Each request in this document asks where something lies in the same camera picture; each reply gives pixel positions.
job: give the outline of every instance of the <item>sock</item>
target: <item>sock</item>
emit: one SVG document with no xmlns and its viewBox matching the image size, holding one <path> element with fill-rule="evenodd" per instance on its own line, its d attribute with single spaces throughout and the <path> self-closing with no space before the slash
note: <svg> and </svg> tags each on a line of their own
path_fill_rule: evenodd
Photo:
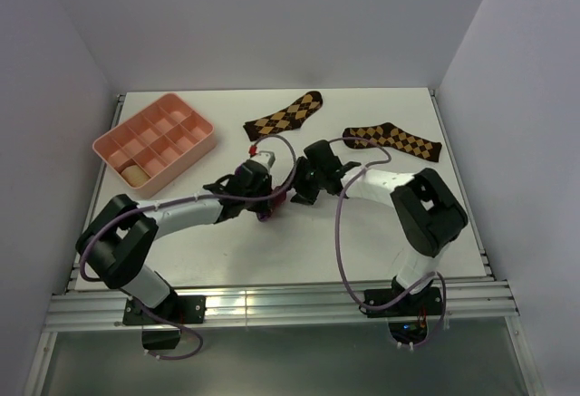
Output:
<svg viewBox="0 0 580 396">
<path fill-rule="evenodd" d="M 411 135 L 398 128 L 391 122 L 385 122 L 371 127 L 349 127 L 344 129 L 343 137 L 358 136 L 366 140 L 372 140 L 382 147 L 393 147 L 403 153 L 411 154 L 429 162 L 439 162 L 442 144 L 431 142 L 419 136 Z M 346 140 L 344 142 L 351 149 L 369 149 L 372 145 L 363 140 Z"/>
<path fill-rule="evenodd" d="M 244 123 L 244 130 L 250 140 L 257 140 L 281 131 L 300 129 L 306 119 L 322 106 L 323 96 L 320 92 L 310 91 L 281 111 Z"/>
</svg>

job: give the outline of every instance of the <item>table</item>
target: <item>table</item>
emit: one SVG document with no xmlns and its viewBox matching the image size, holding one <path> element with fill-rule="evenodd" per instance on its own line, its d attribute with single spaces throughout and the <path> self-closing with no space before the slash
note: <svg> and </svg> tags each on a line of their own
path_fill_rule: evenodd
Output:
<svg viewBox="0 0 580 396">
<path fill-rule="evenodd" d="M 288 106 L 309 90 L 255 90 L 177 92 L 184 101 L 216 127 L 218 145 L 203 159 L 176 178 L 154 198 L 177 198 L 194 193 L 202 185 L 232 172 L 247 159 L 250 142 L 242 129 L 251 121 Z M 395 172 L 418 172 L 434 168 L 451 191 L 464 203 L 440 123 L 426 88 L 328 89 L 323 108 L 300 130 L 283 133 L 300 154 L 319 139 L 340 137 L 345 127 L 368 126 L 386 121 L 422 136 L 440 141 L 438 163 L 427 162 L 390 150 L 392 163 L 380 166 Z M 165 92 L 131 92 L 122 106 L 120 120 L 158 99 Z M 274 150 L 274 180 L 281 182 L 292 167 L 285 146 L 265 140 L 260 148 Z M 378 150 L 350 150 L 341 142 L 334 152 L 343 162 L 366 162 L 383 156 Z M 127 193 L 139 199 L 109 170 L 102 177 L 94 212 L 111 197 Z M 147 264 L 175 287 L 300 285 L 340 280 L 334 256 L 334 211 L 336 197 L 321 193 L 313 207 L 285 203 L 266 223 L 252 213 L 215 226 L 182 230 L 155 241 Z M 401 256 L 411 246 L 393 210 L 369 201 L 344 204 L 343 261 L 352 281 L 391 279 L 402 264 Z M 486 276 L 476 236 L 471 225 L 451 244 L 440 262 L 449 278 Z M 77 279 L 76 290 L 103 290 L 101 283 Z"/>
</svg>

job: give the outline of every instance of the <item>brown object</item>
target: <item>brown object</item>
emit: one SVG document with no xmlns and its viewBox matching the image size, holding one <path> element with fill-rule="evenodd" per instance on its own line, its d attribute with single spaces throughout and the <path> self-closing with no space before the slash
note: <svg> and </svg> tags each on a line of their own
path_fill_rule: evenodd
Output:
<svg viewBox="0 0 580 396">
<path fill-rule="evenodd" d="M 139 165 L 131 165 L 121 172 L 121 176 L 134 188 L 139 188 L 147 183 L 150 177 Z"/>
<path fill-rule="evenodd" d="M 382 147 L 393 147 L 403 153 L 411 154 L 429 162 L 439 162 L 439 155 L 443 148 L 440 142 L 431 142 L 419 136 L 411 135 L 398 128 L 391 122 L 371 127 L 349 127 L 344 129 L 343 137 L 356 136 L 371 140 Z M 369 149 L 371 144 L 363 140 L 346 140 L 344 142 L 351 149 Z"/>
<path fill-rule="evenodd" d="M 244 130 L 250 140 L 266 135 L 275 135 L 285 130 L 300 129 L 306 119 L 323 105 L 323 96 L 318 91 L 310 91 L 287 108 L 259 120 L 244 123 Z"/>
</svg>

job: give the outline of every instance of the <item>cable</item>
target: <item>cable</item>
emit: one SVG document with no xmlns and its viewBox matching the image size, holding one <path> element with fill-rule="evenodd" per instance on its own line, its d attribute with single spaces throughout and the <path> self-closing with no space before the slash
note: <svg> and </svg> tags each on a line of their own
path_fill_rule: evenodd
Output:
<svg viewBox="0 0 580 396">
<path fill-rule="evenodd" d="M 338 198 L 338 203 L 336 205 L 336 216 L 334 217 L 334 249 L 336 251 L 336 263 L 338 265 L 338 272 L 341 275 L 341 279 L 343 280 L 343 285 L 344 288 L 346 289 L 346 292 L 348 293 L 348 295 L 362 308 L 366 309 L 366 310 L 370 310 L 372 312 L 381 312 L 383 310 L 386 310 L 394 305 L 396 305 L 401 299 L 403 299 L 406 295 L 408 295 L 414 288 L 416 288 L 417 286 L 423 284 L 424 282 L 431 280 L 432 278 L 434 278 L 435 276 L 437 276 L 440 281 L 441 281 L 441 290 L 442 290 L 442 313 L 440 316 L 440 319 L 437 321 L 437 323 L 435 324 L 435 326 L 433 327 L 433 330 L 431 332 L 431 334 L 429 334 L 425 340 L 423 340 L 420 343 L 416 343 L 414 344 L 415 347 L 417 346 L 421 346 L 423 344 L 425 344 L 430 338 L 431 336 L 436 333 L 439 329 L 440 326 L 443 322 L 443 319 L 445 318 L 445 314 L 447 312 L 447 286 L 445 285 L 445 279 L 443 278 L 443 275 L 441 275 L 439 272 L 429 272 L 427 274 L 425 274 L 422 278 L 420 278 L 419 280 L 417 280 L 415 283 L 413 283 L 412 285 L 410 285 L 407 289 L 405 289 L 400 295 L 396 296 L 395 298 L 391 299 L 391 301 L 389 301 L 387 304 L 383 304 L 383 305 L 369 305 L 366 304 L 363 300 L 361 300 L 356 293 L 354 292 L 353 288 L 351 287 L 348 279 L 346 278 L 346 273 L 344 271 L 344 265 L 343 265 L 343 257 L 342 257 L 342 252 L 341 252 L 341 235 L 340 235 L 340 229 L 341 229 L 341 213 L 343 210 L 343 203 L 344 200 L 346 199 L 346 192 L 348 191 L 348 188 L 358 179 L 360 178 L 362 175 L 365 174 L 366 170 L 374 165 L 381 165 L 381 164 L 385 164 L 385 163 L 389 163 L 392 160 L 391 155 L 389 154 L 389 152 L 387 150 L 385 150 L 383 147 L 381 147 L 380 145 L 378 145 L 376 142 L 372 141 L 372 140 L 366 140 L 365 138 L 358 138 L 358 137 L 346 137 L 346 138 L 337 138 L 335 140 L 330 140 L 329 142 L 336 142 L 338 140 L 364 140 L 366 142 L 371 143 L 371 145 L 373 145 L 374 147 L 380 149 L 382 152 L 387 154 L 388 159 L 387 160 L 378 160 L 378 161 L 374 161 L 374 162 L 369 162 L 367 163 L 359 173 L 357 173 L 356 175 L 354 175 L 354 177 L 352 179 L 350 179 L 346 185 L 344 185 L 343 190 L 341 192 L 340 197 Z"/>
<path fill-rule="evenodd" d="M 280 135 L 266 135 L 266 136 L 260 138 L 259 140 L 257 140 L 253 144 L 253 146 L 256 146 L 258 143 L 260 143 L 261 141 L 263 141 L 267 138 L 276 138 L 278 140 L 281 140 L 286 145 L 286 147 L 288 147 L 288 149 L 290 150 L 290 154 L 292 156 L 292 161 L 293 161 L 293 167 L 290 170 L 288 177 L 284 180 L 284 183 L 282 184 L 282 186 L 280 188 L 278 188 L 278 190 L 276 192 L 273 192 L 272 194 L 266 195 L 264 197 L 237 197 L 237 196 L 233 196 L 233 195 L 218 195 L 218 194 L 204 194 L 204 195 L 199 195 L 199 196 L 193 195 L 193 196 L 189 196 L 189 197 L 185 197 L 185 198 L 177 198 L 177 199 L 173 199 L 171 201 L 166 201 L 166 202 L 161 203 L 159 205 L 150 205 L 150 206 L 145 206 L 142 208 L 134 208 L 132 210 L 129 210 L 128 212 L 125 212 L 125 213 L 117 216 L 116 218 L 112 219 L 111 221 L 109 221 L 103 228 L 101 228 L 101 230 L 99 230 L 97 232 L 96 235 L 94 235 L 91 238 L 91 240 L 89 241 L 86 248 L 84 248 L 84 251 L 82 251 L 82 254 L 81 254 L 81 259 L 79 261 L 79 273 L 81 274 L 82 279 L 85 281 L 88 281 L 88 282 L 92 282 L 92 283 L 96 283 L 96 282 L 101 281 L 100 278 L 88 276 L 86 273 L 86 264 L 87 264 L 87 261 L 89 259 L 89 256 L 91 255 L 91 252 L 94 249 L 94 246 L 96 245 L 96 243 L 111 228 L 119 225 L 122 220 L 127 219 L 128 217 L 132 217 L 132 216 L 138 215 L 140 213 L 147 213 L 147 212 L 150 212 L 151 210 L 156 210 L 156 209 L 160 209 L 160 208 L 170 208 L 173 206 L 178 206 L 180 204 L 186 204 L 186 203 L 190 203 L 190 202 L 194 202 L 194 201 L 200 201 L 202 199 L 224 198 L 224 199 L 232 199 L 235 201 L 259 202 L 259 201 L 267 201 L 269 199 L 276 198 L 279 195 L 281 195 L 282 193 L 286 192 L 288 190 L 288 188 L 290 188 L 290 186 L 292 185 L 292 182 L 293 182 L 294 177 L 296 175 L 297 159 L 296 159 L 295 150 L 292 147 L 292 145 L 290 144 L 290 142 L 286 138 L 284 138 L 283 136 L 280 136 Z M 196 353 L 198 353 L 201 350 L 201 348 L 203 346 L 203 337 L 197 331 L 193 330 L 192 328 L 188 328 L 185 325 L 176 324 L 174 322 L 163 319 L 162 317 L 154 314 L 138 298 L 133 298 L 133 300 L 140 307 L 142 312 L 145 313 L 150 319 L 152 319 L 160 324 L 170 325 L 170 326 L 173 326 L 175 328 L 178 328 L 181 331 L 184 331 L 186 333 L 190 333 L 190 334 L 194 335 L 195 337 L 197 337 L 199 340 L 198 347 L 190 353 L 186 353 L 183 355 L 170 356 L 170 355 L 160 355 L 160 354 L 157 354 L 154 352 L 148 352 L 149 355 L 154 356 L 155 358 L 158 358 L 160 360 L 183 360 L 183 359 L 194 356 Z"/>
</svg>

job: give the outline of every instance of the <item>black mounting plate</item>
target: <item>black mounting plate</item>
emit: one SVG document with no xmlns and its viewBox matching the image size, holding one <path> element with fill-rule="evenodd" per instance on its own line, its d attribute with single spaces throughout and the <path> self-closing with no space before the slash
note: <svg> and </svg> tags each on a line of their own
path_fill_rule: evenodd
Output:
<svg viewBox="0 0 580 396">
<path fill-rule="evenodd" d="M 206 315 L 206 297 L 203 295 L 179 296 L 179 310 L 181 310 L 181 314 L 175 316 L 175 319 L 169 319 L 170 321 L 176 324 L 203 324 Z M 144 314 L 133 300 L 127 300 L 123 314 L 123 325 L 142 326 L 156 324 L 159 323 Z"/>
<path fill-rule="evenodd" d="M 401 292 L 393 289 L 369 289 L 364 291 L 364 303 L 368 305 L 383 305 L 397 297 Z M 426 287 L 420 293 L 420 300 L 410 301 L 409 297 L 403 298 L 395 306 L 381 312 L 373 312 L 360 307 L 361 311 L 369 318 L 377 317 L 414 317 L 425 307 L 427 316 L 441 315 L 443 312 L 443 300 L 438 287 Z"/>
</svg>

